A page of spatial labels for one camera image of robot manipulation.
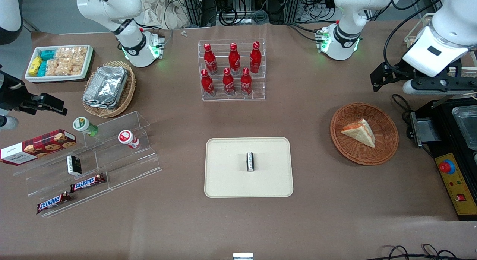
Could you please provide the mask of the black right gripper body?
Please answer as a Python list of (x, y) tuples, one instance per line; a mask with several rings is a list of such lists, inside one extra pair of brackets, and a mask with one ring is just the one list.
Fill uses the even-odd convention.
[(13, 110), (29, 100), (29, 92), (25, 83), (3, 71), (0, 72), (0, 108)]

